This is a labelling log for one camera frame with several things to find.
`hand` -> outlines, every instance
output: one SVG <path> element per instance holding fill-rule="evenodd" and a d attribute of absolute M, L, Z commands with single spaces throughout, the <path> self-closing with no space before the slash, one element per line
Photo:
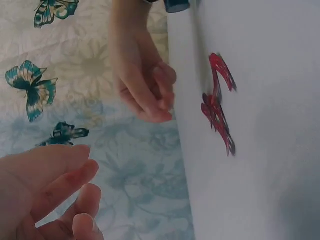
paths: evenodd
<path fill-rule="evenodd" d="M 94 217 L 101 190 L 87 184 L 98 164 L 85 145 L 50 145 L 0 158 L 1 240 L 103 240 Z M 59 219 L 35 224 L 81 189 Z"/>
<path fill-rule="evenodd" d="M 142 0 L 117 0 L 109 22 L 109 52 L 115 88 L 138 118 L 170 121 L 176 72 L 163 62 L 147 29 L 150 7 Z"/>

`red drawing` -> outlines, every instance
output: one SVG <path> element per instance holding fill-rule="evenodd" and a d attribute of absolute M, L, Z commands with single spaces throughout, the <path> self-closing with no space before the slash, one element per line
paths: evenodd
<path fill-rule="evenodd" d="M 220 133 L 226 146 L 227 156 L 229 156 L 229 152 L 231 152 L 232 155 L 235 155 L 235 142 L 230 136 L 228 123 L 219 99 L 213 95 L 208 96 L 205 93 L 202 95 L 202 98 L 204 103 L 201 104 L 201 110 L 210 121 L 211 129 L 214 128 L 216 132 L 218 131 Z"/>
<path fill-rule="evenodd" d="M 235 155 L 235 142 L 230 135 L 228 123 L 221 106 L 222 93 L 217 71 L 223 76 L 230 92 L 232 89 L 237 90 L 237 86 L 225 61 L 219 54 L 212 53 L 209 61 L 213 75 L 213 94 L 206 95 L 204 93 L 202 95 L 203 103 L 201 104 L 201 110 L 210 121 L 211 129 L 214 128 L 215 132 L 218 131 L 221 135 L 226 146 L 227 156 L 229 156 L 230 152 L 232 155 Z"/>
<path fill-rule="evenodd" d="M 222 56 L 220 54 L 212 53 L 209 56 L 209 61 L 210 61 L 210 65 L 212 68 L 213 81 L 215 81 L 215 75 L 217 74 L 217 71 L 218 71 L 222 75 L 222 77 L 224 78 L 224 80 L 229 88 L 229 91 L 231 92 L 232 89 L 237 90 L 237 86 L 234 81 L 234 78 L 232 77 L 232 75 L 229 71 L 229 68 L 226 65 Z"/>

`tablecloth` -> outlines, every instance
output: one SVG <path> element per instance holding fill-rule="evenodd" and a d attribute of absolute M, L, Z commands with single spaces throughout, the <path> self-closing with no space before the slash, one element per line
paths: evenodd
<path fill-rule="evenodd" d="M 135 118 L 114 93 L 110 0 L 1 0 L 0 154 L 50 144 L 91 147 L 108 240 L 195 239 L 176 120 Z M 168 61 L 167 18 L 148 28 Z M 38 225 L 55 220 L 77 194 Z"/>

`white paper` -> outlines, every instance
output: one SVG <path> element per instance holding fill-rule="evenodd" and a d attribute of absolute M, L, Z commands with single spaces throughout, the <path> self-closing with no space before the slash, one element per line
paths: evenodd
<path fill-rule="evenodd" d="M 196 238 L 319 239 L 320 4 L 202 0 L 198 5 L 201 27 L 193 9 L 168 17 Z M 235 157 L 227 157 L 222 138 L 201 112 L 202 93 L 212 82 L 208 56 L 217 52 L 238 88 L 229 92 L 219 76 Z"/>

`teal butterfly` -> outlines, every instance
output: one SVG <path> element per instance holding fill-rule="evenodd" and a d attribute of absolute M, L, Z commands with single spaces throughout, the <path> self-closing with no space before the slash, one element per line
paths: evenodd
<path fill-rule="evenodd" d="M 71 139 L 85 138 L 89 135 L 89 132 L 86 128 L 76 128 L 74 125 L 69 125 L 65 121 L 59 122 L 53 130 L 52 136 L 46 141 L 36 145 L 36 147 L 54 144 L 73 146 L 74 144 L 70 142 Z"/>
<path fill-rule="evenodd" d="M 75 15 L 79 0 L 40 0 L 34 17 L 34 27 L 41 28 L 44 25 L 52 24 L 55 17 L 65 20 Z"/>
<path fill-rule="evenodd" d="M 27 60 L 5 73 L 5 80 L 11 87 L 26 91 L 26 113 L 30 123 L 43 113 L 45 105 L 52 105 L 56 97 L 58 78 L 40 81 L 46 70 Z"/>

